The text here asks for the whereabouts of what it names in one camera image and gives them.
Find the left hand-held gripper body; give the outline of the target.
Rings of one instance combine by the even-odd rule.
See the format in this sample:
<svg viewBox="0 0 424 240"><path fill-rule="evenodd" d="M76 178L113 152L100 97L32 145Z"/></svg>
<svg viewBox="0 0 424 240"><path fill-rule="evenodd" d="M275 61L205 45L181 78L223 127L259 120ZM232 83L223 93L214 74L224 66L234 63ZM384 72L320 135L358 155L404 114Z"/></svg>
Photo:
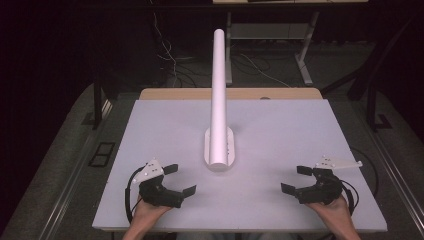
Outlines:
<svg viewBox="0 0 424 240"><path fill-rule="evenodd" d="M166 176L163 174L163 168L157 159L152 159L134 172L131 182L139 185L139 195L146 203L180 208L185 197L182 192L163 186Z"/></svg>

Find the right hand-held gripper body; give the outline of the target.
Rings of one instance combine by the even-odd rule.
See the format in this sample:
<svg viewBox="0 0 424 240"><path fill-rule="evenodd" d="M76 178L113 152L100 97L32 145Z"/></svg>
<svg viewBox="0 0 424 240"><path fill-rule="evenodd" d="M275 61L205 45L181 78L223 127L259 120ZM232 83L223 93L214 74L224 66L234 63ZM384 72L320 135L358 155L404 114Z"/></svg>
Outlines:
<svg viewBox="0 0 424 240"><path fill-rule="evenodd" d="M296 189L295 197L300 204L324 203L330 204L336 200L342 192L345 192L350 203L353 202L352 193L344 186L342 180L334 174L334 170L359 168L362 162L349 161L336 157L322 156L314 164L313 175L316 183L310 187Z"/></svg>

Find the person's left hand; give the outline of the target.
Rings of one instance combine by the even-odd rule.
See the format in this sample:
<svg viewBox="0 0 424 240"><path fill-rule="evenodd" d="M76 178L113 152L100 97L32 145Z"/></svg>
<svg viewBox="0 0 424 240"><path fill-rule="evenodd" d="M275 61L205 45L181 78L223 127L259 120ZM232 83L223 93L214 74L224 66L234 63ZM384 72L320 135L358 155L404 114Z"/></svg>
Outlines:
<svg viewBox="0 0 424 240"><path fill-rule="evenodd" d="M139 198L129 229L136 233L146 233L169 210L171 207L154 206Z"/></svg>

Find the person's right hand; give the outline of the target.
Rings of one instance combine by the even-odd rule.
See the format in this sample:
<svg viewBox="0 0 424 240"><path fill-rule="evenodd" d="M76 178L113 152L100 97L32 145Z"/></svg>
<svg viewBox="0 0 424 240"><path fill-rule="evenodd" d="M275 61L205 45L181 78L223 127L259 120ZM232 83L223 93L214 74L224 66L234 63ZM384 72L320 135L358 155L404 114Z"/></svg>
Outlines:
<svg viewBox="0 0 424 240"><path fill-rule="evenodd" d="M354 229L347 202L342 195L328 205L308 203L307 207L315 211L327 228L334 234L343 235Z"/></svg>

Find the white oval tube base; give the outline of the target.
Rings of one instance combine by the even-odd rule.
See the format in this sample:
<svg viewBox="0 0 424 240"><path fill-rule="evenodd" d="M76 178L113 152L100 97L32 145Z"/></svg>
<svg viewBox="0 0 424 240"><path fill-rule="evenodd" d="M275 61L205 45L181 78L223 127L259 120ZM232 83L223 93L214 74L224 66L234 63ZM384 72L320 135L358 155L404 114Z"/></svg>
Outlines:
<svg viewBox="0 0 424 240"><path fill-rule="evenodd" d="M207 129L204 134L204 161L206 163L207 168L214 172L222 172L230 169L235 162L235 140L232 129L227 128L227 156L223 161L213 163L210 160L210 144L210 129Z"/></svg>

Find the long white tube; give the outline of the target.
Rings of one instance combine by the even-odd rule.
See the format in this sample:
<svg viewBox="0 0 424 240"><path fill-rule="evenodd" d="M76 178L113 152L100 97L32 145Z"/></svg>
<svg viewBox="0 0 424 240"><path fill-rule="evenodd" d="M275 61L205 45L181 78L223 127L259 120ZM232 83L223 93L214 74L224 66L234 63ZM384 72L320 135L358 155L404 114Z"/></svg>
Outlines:
<svg viewBox="0 0 424 240"><path fill-rule="evenodd" d="M227 167L225 34L222 29L214 31L213 41L209 161L214 168Z"/></svg>

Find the black metal stand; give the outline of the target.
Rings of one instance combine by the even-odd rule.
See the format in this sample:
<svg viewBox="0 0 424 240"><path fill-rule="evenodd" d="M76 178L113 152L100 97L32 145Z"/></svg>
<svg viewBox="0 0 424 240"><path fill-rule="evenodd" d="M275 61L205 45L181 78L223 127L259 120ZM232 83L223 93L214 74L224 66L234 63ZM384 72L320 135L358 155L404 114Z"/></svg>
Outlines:
<svg viewBox="0 0 424 240"><path fill-rule="evenodd" d="M103 91L101 81L95 79L93 82L93 110L85 115L82 124L97 130L106 118L109 108L110 101Z"/></svg>
<svg viewBox="0 0 424 240"><path fill-rule="evenodd" d="M325 96L340 86L352 82L347 96L352 101L359 101L364 94L367 94L366 123L371 128L371 130L376 132L378 129L390 128L391 125L382 115L379 115L381 122L376 122L376 75L393 47L401 38L404 31L416 18L417 13L405 21L391 38L377 43L369 58L358 69L347 74L334 83L322 88L320 90L321 95Z"/></svg>

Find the black floor socket frame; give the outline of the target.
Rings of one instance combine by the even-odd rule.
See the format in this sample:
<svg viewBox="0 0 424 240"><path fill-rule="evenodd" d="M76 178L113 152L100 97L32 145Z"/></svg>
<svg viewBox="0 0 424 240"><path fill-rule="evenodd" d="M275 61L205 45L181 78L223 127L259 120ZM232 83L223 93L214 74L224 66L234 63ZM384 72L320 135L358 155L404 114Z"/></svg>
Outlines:
<svg viewBox="0 0 424 240"><path fill-rule="evenodd" d="M111 158L114 147L114 142L100 142L96 148L94 155L88 162L88 165L90 167L106 167Z"/></svg>

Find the desk with grey metal frame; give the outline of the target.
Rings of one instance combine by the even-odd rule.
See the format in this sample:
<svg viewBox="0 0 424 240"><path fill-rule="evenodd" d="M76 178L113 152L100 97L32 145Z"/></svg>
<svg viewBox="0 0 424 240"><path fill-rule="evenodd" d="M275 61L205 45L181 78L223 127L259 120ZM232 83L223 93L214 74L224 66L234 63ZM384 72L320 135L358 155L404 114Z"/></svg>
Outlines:
<svg viewBox="0 0 424 240"><path fill-rule="evenodd" d="M312 41L314 31L324 10L330 7L357 7L366 4L368 0L212 0L214 7L230 7L234 10L226 11L225 30L225 63L226 83L233 84L231 42L233 40L300 40L302 47L294 55L294 60L300 72L301 79L306 86L312 86L313 81L309 74L306 55ZM311 10L307 21L295 23L240 23L234 20L234 13L241 8L254 10Z"/></svg>

